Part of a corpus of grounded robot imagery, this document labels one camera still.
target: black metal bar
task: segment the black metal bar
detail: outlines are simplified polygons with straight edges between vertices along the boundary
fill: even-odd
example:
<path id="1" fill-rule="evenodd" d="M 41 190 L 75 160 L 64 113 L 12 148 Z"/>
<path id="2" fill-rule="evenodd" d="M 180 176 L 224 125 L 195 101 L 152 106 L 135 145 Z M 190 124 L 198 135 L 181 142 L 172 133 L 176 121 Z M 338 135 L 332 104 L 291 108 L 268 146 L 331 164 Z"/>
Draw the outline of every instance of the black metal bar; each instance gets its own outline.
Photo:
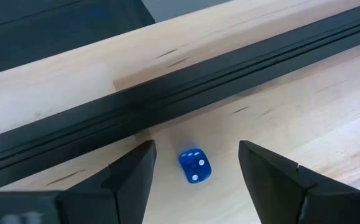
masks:
<path id="1" fill-rule="evenodd" d="M 0 186 L 359 44 L 357 7 L 0 134 Z"/>
<path id="2" fill-rule="evenodd" d="M 141 224 L 156 155 L 150 140 L 66 191 L 0 192 L 0 223 Z"/>
<path id="3" fill-rule="evenodd" d="M 262 224 L 360 223 L 358 189 L 249 141 L 239 163 Z"/>
<path id="4" fill-rule="evenodd" d="M 155 23 L 141 0 L 0 0 L 0 72 Z"/>

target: light wood tabletop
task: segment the light wood tabletop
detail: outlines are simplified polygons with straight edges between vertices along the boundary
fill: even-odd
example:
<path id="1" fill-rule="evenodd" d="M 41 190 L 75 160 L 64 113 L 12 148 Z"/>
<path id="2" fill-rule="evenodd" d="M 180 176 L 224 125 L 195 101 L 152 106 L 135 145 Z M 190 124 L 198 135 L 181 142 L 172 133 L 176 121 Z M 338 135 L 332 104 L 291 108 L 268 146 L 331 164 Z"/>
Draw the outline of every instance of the light wood tabletop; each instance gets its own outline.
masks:
<path id="1" fill-rule="evenodd" d="M 359 5 L 235 0 L 1 72 L 0 133 Z M 146 224 L 260 223 L 238 162 L 243 139 L 360 189 L 360 46 L 0 190 L 65 190 L 146 139 L 157 147 Z M 177 162 L 191 146 L 213 170 L 200 184 Z"/>
<path id="2" fill-rule="evenodd" d="M 360 46 L 0 190 L 67 189 L 147 138 L 158 156 L 144 223 L 259 223 L 238 162 L 242 139 L 360 189 Z M 176 162 L 189 146 L 212 165 L 200 184 Z"/>

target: dark mark on wood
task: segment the dark mark on wood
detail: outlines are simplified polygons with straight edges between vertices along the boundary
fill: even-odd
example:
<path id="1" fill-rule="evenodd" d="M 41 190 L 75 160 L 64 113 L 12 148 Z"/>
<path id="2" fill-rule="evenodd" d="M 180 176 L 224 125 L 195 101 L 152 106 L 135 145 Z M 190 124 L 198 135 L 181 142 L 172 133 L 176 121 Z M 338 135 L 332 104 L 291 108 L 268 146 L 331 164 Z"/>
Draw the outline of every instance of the dark mark on wood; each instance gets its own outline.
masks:
<path id="1" fill-rule="evenodd" d="M 186 59 L 187 59 L 187 57 L 184 58 L 183 60 L 179 60 L 179 61 L 175 62 L 174 64 L 169 65 L 167 68 L 170 68 L 170 67 L 172 67 L 172 66 L 174 66 L 174 65 L 176 65 L 176 64 L 179 64 L 179 63 L 185 61 Z"/>
<path id="2" fill-rule="evenodd" d="M 69 178 L 69 177 L 72 177 L 72 176 L 74 176 L 74 175 L 76 175 L 76 174 L 78 174 L 78 173 L 80 173 L 80 172 L 84 172 L 84 171 L 86 171 L 86 170 L 85 170 L 85 169 L 79 170 L 79 171 L 74 172 L 74 173 L 72 173 L 72 174 L 69 174 L 69 175 L 67 175 L 67 176 L 65 176 L 65 177 L 59 178 L 58 180 L 54 180 L 53 182 L 47 184 L 46 186 L 55 184 L 55 183 L 57 183 L 57 182 L 59 182 L 59 181 L 61 181 L 61 180 L 65 180 L 65 179 L 67 179 L 67 178 Z"/>
<path id="3" fill-rule="evenodd" d="M 174 50 L 168 51 L 168 52 L 166 52 L 166 53 L 164 53 L 164 54 L 162 54 L 161 56 L 158 56 L 158 57 L 156 57 L 156 58 L 163 57 L 164 55 L 168 55 L 168 54 L 170 54 L 170 53 L 173 53 L 173 52 L 175 52 L 176 50 L 178 50 L 178 49 L 174 49 Z"/>
<path id="4" fill-rule="evenodd" d="M 326 88 L 323 88 L 323 89 L 321 89 L 320 91 L 318 91 L 317 93 L 323 92 L 323 91 L 325 91 L 325 90 L 329 90 L 329 89 L 331 89 L 331 88 L 334 88 L 334 87 L 339 86 L 339 85 L 341 85 L 341 84 L 343 84 L 343 83 L 346 83 L 346 82 L 348 82 L 348 80 L 345 80 L 345 81 L 336 83 L 336 84 L 334 84 L 334 85 L 328 86 L 328 87 L 326 87 Z"/>
<path id="5" fill-rule="evenodd" d="M 257 118 L 261 118 L 261 117 L 263 117 L 263 116 L 265 116 L 265 115 L 267 115 L 267 114 L 269 114 L 269 113 L 271 113 L 272 112 L 272 109 L 269 109 L 269 110 L 267 110 L 267 111 L 264 111 L 260 116 L 258 116 Z"/>
<path id="6" fill-rule="evenodd" d="M 234 113 L 241 112 L 242 110 L 246 110 L 246 109 L 248 109 L 248 108 L 249 108 L 248 106 L 245 106 L 245 107 L 243 107 L 243 108 L 241 108 L 241 109 L 239 109 L 239 110 L 237 110 L 237 111 L 233 112 L 233 114 L 234 114 Z"/>

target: white logo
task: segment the white logo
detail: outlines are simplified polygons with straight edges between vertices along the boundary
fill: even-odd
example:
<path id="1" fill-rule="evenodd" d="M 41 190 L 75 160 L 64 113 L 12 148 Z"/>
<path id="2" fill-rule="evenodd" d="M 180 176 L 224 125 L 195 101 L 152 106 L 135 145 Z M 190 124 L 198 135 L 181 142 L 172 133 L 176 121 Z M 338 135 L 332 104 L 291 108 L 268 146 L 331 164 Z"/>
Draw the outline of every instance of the white logo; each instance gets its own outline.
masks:
<path id="1" fill-rule="evenodd" d="M 39 212 L 7 214 L 0 219 L 0 224 L 42 224 L 42 215 Z"/>

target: die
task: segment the die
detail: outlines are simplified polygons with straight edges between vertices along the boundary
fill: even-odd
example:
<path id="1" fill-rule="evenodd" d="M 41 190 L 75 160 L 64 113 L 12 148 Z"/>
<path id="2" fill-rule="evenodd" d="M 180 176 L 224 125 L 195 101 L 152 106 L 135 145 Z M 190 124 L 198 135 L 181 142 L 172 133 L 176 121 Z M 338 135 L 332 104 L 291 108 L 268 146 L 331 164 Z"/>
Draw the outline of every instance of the die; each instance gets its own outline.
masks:
<path id="1" fill-rule="evenodd" d="M 201 149 L 189 149 L 178 156 L 185 177 L 191 184 L 206 180 L 211 174 L 211 166 Z"/>

